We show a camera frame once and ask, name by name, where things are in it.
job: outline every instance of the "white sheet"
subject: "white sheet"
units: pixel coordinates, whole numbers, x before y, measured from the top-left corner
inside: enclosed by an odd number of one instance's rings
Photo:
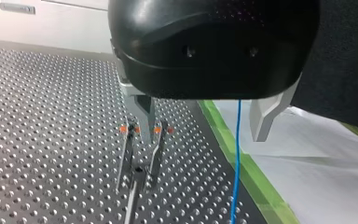
[[[237,102],[215,101],[234,133]],[[241,148],[301,223],[358,223],[358,136],[339,122],[295,107],[272,125],[267,142],[252,142],[250,102],[242,103]]]

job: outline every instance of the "blue cable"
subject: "blue cable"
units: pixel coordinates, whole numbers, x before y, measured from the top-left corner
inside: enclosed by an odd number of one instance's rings
[[[241,126],[241,100],[238,101],[237,130],[235,142],[235,179],[231,203],[231,224],[235,224],[235,212],[237,208],[238,185],[240,184],[240,126]]]

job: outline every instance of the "metal surface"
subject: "metal surface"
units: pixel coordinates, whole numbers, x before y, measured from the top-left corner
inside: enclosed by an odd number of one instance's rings
[[[123,223],[129,195],[115,184],[130,114],[114,64],[18,49],[0,49],[0,223]],[[174,130],[135,223],[229,223],[233,170],[197,103],[156,105]],[[134,160],[149,160],[134,140]],[[238,223],[265,222],[244,187],[237,212]]]

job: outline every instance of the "orange marker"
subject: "orange marker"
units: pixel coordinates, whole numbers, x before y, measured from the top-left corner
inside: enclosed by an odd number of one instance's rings
[[[161,128],[160,128],[160,127],[156,127],[156,128],[155,128],[155,133],[161,133]]]
[[[126,133],[126,132],[127,132],[127,127],[124,126],[124,125],[121,126],[121,127],[120,127],[120,132],[121,132],[121,133]]]

